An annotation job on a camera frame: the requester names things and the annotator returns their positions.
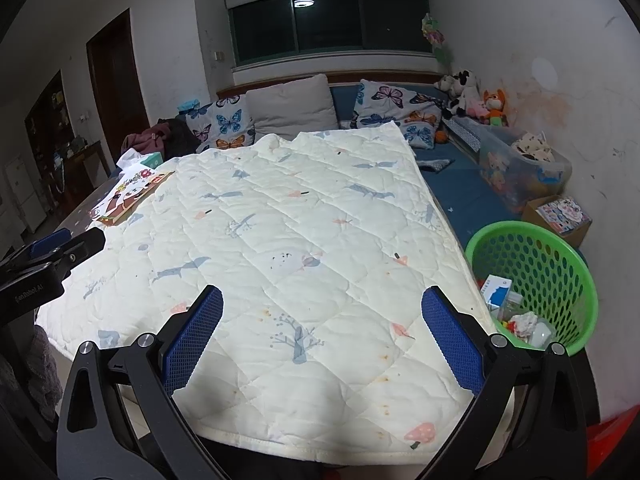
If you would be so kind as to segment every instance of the wooden headboard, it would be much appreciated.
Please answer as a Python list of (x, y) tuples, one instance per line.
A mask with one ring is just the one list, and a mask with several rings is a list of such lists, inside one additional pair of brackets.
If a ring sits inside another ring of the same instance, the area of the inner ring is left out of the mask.
[[(437, 74), (435, 72), (411, 72), (409, 70), (359, 70), (353, 72), (325, 72), (325, 74), (326, 78), (329, 80), (329, 85), (357, 83), (360, 81), (360, 79), (367, 79), (369, 81), (380, 81), (385, 83), (433, 84), (439, 81), (442, 77), (442, 74)], [(234, 95), (242, 95), (248, 90), (254, 90), (256, 88), (266, 88), (267, 86), (272, 86), (279, 83), (287, 83), (289, 81), (295, 81), (296, 79), (304, 79), (305, 77), (311, 77), (313, 75), (316, 74), (300, 74), (295, 76), (265, 79), (262, 81), (255, 81), (244, 85), (231, 86), (229, 88), (219, 90), (218, 99), (233, 97)]]

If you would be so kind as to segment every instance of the butterfly pillow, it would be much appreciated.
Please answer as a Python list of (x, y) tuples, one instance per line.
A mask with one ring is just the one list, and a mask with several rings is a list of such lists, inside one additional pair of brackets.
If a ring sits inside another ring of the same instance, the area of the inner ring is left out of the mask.
[(255, 139), (254, 122), (244, 96), (220, 99), (187, 112), (187, 125), (200, 141), (196, 153), (208, 148), (226, 150), (251, 146)]
[(433, 148), (444, 102), (406, 88), (362, 79), (351, 126), (370, 128), (393, 121), (412, 148)]

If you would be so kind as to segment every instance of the orange butterfly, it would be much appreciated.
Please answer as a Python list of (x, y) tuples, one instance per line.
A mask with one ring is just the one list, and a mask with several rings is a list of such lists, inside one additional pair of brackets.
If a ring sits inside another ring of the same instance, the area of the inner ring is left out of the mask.
[(414, 110), (409, 114), (409, 118), (404, 120), (405, 123), (429, 123), (431, 126), (436, 125), (436, 116), (433, 114), (421, 114)]
[(241, 135), (237, 139), (231, 142), (226, 142), (223, 139), (216, 139), (216, 148), (219, 150), (228, 150), (229, 148), (240, 148), (244, 144), (244, 135)]

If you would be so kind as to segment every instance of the window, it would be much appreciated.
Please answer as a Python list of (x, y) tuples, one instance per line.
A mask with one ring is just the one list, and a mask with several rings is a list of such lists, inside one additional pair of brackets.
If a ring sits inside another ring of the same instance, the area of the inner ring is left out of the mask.
[(430, 52), (427, 0), (259, 0), (229, 11), (238, 65), (335, 50)]

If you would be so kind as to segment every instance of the doorway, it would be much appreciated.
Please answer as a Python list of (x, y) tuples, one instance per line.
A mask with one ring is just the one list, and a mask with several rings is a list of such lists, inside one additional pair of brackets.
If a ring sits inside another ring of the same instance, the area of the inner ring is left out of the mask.
[(88, 41), (86, 53), (104, 137), (117, 162), (124, 138), (149, 127), (133, 57), (129, 9)]

